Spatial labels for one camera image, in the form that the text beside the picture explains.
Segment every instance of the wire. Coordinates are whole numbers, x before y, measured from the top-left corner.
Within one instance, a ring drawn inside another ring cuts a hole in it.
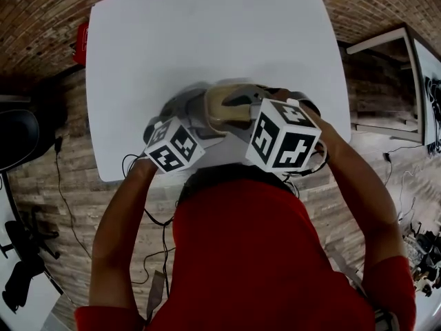
[[[360,267],[356,270],[356,273],[361,270],[361,268],[363,267],[364,264],[365,264],[365,262],[363,261],[362,264],[360,265]]]
[[[175,249],[176,249],[176,247],[175,247],[175,248],[172,248],[172,249],[169,249],[168,252],[171,252],[171,251],[173,251],[173,250],[175,250]],[[155,255],[159,255],[159,254],[163,254],[163,253],[165,253],[165,251],[164,251],[164,250],[161,250],[161,251],[155,252],[155,253],[153,253],[153,254],[147,255],[147,256],[144,258],[144,262],[143,262],[143,268],[144,268],[145,273],[147,274],[147,277],[145,278],[145,280],[144,280],[143,282],[135,282],[135,281],[132,281],[132,283],[133,283],[133,284],[139,284],[139,285],[146,283],[146,282],[149,280],[150,275],[149,275],[149,272],[147,271],[147,268],[145,268],[145,262],[147,261],[147,259],[148,259],[149,257],[153,257],[153,256],[155,256]]]
[[[291,176],[289,175],[289,173],[284,173],[284,174],[282,174],[284,177],[285,177],[285,179],[284,180],[282,180],[282,183],[284,183],[284,184],[288,184],[288,185],[290,185],[293,189],[294,189],[294,196],[295,197],[297,197],[297,199],[300,197],[300,192],[298,191],[298,188],[297,188],[297,186],[295,186],[292,182],[291,182]]]
[[[412,173],[410,173],[410,171],[408,171],[408,170],[406,170],[404,173],[402,173],[402,176],[401,176],[401,190],[400,190],[400,212],[399,212],[398,214],[400,214],[400,213],[402,212],[402,201],[401,201],[401,198],[402,198],[402,189],[403,189],[403,187],[404,187],[404,176],[406,175],[406,173],[409,173],[409,175],[410,175],[411,177],[414,177],[415,174],[416,174],[416,170],[417,170],[417,169],[419,169],[420,172],[422,172],[421,167],[420,167],[419,165],[417,165],[417,166],[413,169]],[[413,200],[412,200],[412,207],[411,207],[410,211],[413,209],[413,205],[415,204],[415,200],[416,200],[416,198],[414,197]]]
[[[387,183],[389,182],[389,179],[391,178],[392,172],[393,172],[393,165],[392,165],[392,161],[389,161],[389,163],[391,164],[391,171],[389,172],[389,176],[387,177],[384,186],[387,185]]]
[[[168,275],[167,275],[167,260],[168,260],[168,250],[167,250],[167,244],[165,244],[165,229],[166,225],[163,227],[163,246],[164,246],[164,266],[163,266],[163,274],[165,276],[165,290],[167,292],[167,298],[170,297],[170,289],[168,286]]]
[[[395,150],[388,151],[388,152],[386,152],[386,153],[392,153],[392,152],[395,152],[395,151],[401,150],[402,148],[418,148],[418,147],[424,147],[424,145],[409,146],[409,147],[408,147],[408,146],[402,146],[402,147],[396,148]]]
[[[320,163],[319,165],[315,165],[314,167],[312,167],[310,169],[302,170],[300,172],[286,172],[285,174],[288,175],[289,177],[293,177],[294,175],[300,175],[301,177],[305,177],[307,175],[318,172],[320,169],[322,169],[329,160],[329,153],[327,151],[327,147],[326,147],[325,143],[322,142],[321,140],[319,140],[319,142],[320,142],[321,147],[323,147],[323,151],[317,150],[313,154],[321,153],[321,155],[323,156],[322,163]]]
[[[413,197],[413,199],[412,199],[412,206],[411,206],[411,208],[410,208],[410,210],[409,211],[407,211],[406,213],[404,213],[402,216],[401,216],[401,218],[399,218],[398,220],[399,221],[402,221],[412,210],[413,210],[413,207],[414,207],[414,205],[415,205],[415,201],[416,201],[416,197]],[[412,217],[411,217],[411,220],[413,219],[413,216],[415,216],[415,210],[413,211],[413,214],[412,214]]]
[[[72,211],[70,210],[70,207],[68,205],[68,202],[66,201],[66,199],[63,196],[63,193],[61,192],[61,175],[60,175],[60,167],[58,165],[58,153],[55,154],[55,164],[57,165],[57,172],[58,172],[58,191],[60,193],[61,198],[64,201],[64,204],[66,205],[66,207],[68,208],[68,212],[70,215],[70,229],[72,230],[72,232],[74,233],[75,239],[76,241],[78,241],[78,244],[81,245],[81,247],[84,249],[85,253],[89,256],[89,259],[92,260],[92,257],[90,256],[88,250],[85,248],[85,246],[79,241],[78,237],[76,236],[75,233],[75,229],[74,229],[74,215],[72,214]]]
[[[133,161],[131,162],[131,164],[129,165],[129,168],[127,169],[127,173],[133,168],[134,163],[135,163],[136,161],[138,161],[141,157],[143,157],[143,155],[139,155],[139,156],[137,156],[136,154],[127,154],[127,155],[124,156],[124,158],[123,158],[123,160],[122,160],[122,162],[121,162],[121,169],[122,169],[122,171],[123,171],[123,175],[124,175],[125,178],[126,178],[126,173],[124,172],[124,162],[125,162],[125,160],[126,160],[128,157],[134,157],[134,160],[133,160]],[[168,249],[167,249],[167,244],[165,243],[165,229],[166,229],[166,227],[167,227],[171,222],[173,222],[173,218],[174,218],[174,216],[172,216],[172,218],[170,218],[170,219],[167,220],[166,222],[160,222],[160,221],[158,221],[157,219],[155,219],[155,218],[150,214],[150,212],[148,212],[145,208],[144,208],[144,212],[145,212],[145,214],[150,218],[150,220],[151,220],[154,224],[159,225],[159,226],[161,226],[161,227],[163,228],[163,247],[164,247],[164,250],[162,251],[162,252],[164,253],[163,274],[165,275],[165,288],[166,288],[166,290],[167,290],[167,298],[168,298],[168,297],[170,297],[170,287],[169,287],[168,275],[167,275],[167,260],[168,260],[168,253],[169,253],[169,251],[172,251],[172,250],[174,250],[175,248],[173,248],[173,249],[171,249],[171,250],[168,250]],[[155,252],[154,254],[147,255],[147,256],[144,258],[143,267],[144,267],[144,271],[147,273],[147,278],[146,278],[146,280],[145,280],[144,282],[132,282],[132,283],[135,283],[135,284],[139,284],[139,285],[141,285],[141,284],[144,284],[145,282],[148,281],[150,275],[149,275],[149,272],[147,271],[147,269],[145,268],[145,261],[147,260],[148,257],[154,256],[154,255],[156,255],[156,254],[160,254],[160,253],[162,253],[162,252]]]
[[[49,272],[50,271],[48,270],[48,267],[45,266],[44,274],[46,275],[46,277],[49,278],[49,280],[51,280],[53,283],[55,283],[57,285],[57,287],[63,292],[63,294],[68,298],[68,301],[70,303],[72,303],[72,305],[75,308],[78,308],[78,305],[75,304],[75,302],[69,297],[69,295],[66,293],[66,291],[57,283],[57,281],[54,280],[54,277],[52,277],[52,275]]]
[[[124,156],[123,161],[121,162],[121,169],[123,171],[123,176],[126,177],[126,173],[124,172],[124,162],[128,157],[135,157],[135,159],[131,162],[131,164],[129,165],[128,171],[127,173],[132,169],[132,166],[134,165],[135,161],[137,159],[139,159],[139,156],[136,156],[135,154],[127,154]]]

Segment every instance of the red sleeve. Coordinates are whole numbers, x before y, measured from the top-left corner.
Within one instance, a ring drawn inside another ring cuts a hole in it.
[[[397,316],[400,330],[413,330],[416,319],[415,290],[407,258],[391,257],[365,271],[363,288],[373,306]]]
[[[75,310],[78,331],[142,331],[144,319],[138,310],[107,306],[83,306]]]

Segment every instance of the hand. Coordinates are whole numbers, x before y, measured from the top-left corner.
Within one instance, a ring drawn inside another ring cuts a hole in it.
[[[322,130],[320,140],[325,143],[331,159],[335,159],[338,156],[340,149],[343,147],[342,145],[346,144],[345,140],[340,137],[340,135],[336,132],[336,130],[330,123],[327,123],[325,120],[320,118],[317,113],[309,109],[305,104],[300,103],[300,107]]]

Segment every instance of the person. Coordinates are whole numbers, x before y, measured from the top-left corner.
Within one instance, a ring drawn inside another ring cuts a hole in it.
[[[227,165],[199,170],[185,184],[172,226],[170,297],[146,325],[130,260],[156,167],[141,159],[96,231],[78,330],[375,330],[376,308],[412,330],[415,291],[393,201],[334,128],[305,111],[322,130],[328,165],[365,236],[367,299],[332,270],[305,206],[285,184],[256,167]],[[305,266],[320,283],[305,283]]]

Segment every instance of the chair leg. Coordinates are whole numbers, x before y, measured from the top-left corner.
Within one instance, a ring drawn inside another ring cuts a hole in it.
[[[59,252],[53,252],[43,240],[39,241],[39,246],[41,249],[43,249],[44,251],[46,251],[51,257],[53,257],[55,260],[57,260],[60,257],[60,253]]]
[[[34,206],[30,212],[31,219],[32,219],[32,230],[34,230],[35,232],[39,231],[39,227],[37,225],[37,216],[36,216],[36,213],[38,211],[40,211],[40,207]]]
[[[43,240],[50,240],[58,238],[59,235],[60,234],[58,232],[51,232],[50,234],[39,234],[39,238]]]

